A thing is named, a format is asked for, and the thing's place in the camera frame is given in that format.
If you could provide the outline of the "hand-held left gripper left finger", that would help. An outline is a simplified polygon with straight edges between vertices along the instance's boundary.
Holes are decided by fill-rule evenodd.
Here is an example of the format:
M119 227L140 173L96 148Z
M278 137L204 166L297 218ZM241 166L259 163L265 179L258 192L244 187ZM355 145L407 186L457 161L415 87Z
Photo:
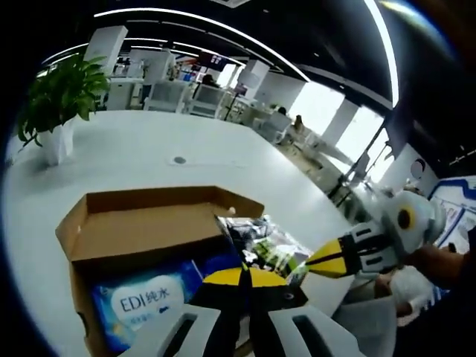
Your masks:
M232 356L240 334L244 291L240 268L217 271L189 303L147 321L132 344L133 356Z

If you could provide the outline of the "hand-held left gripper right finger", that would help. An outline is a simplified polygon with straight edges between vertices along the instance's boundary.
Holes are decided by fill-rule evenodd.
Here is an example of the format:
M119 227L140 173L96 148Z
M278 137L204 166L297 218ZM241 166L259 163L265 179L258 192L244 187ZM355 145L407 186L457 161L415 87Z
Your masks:
M301 287L250 270L249 335L256 356L360 356L356 337L307 303Z

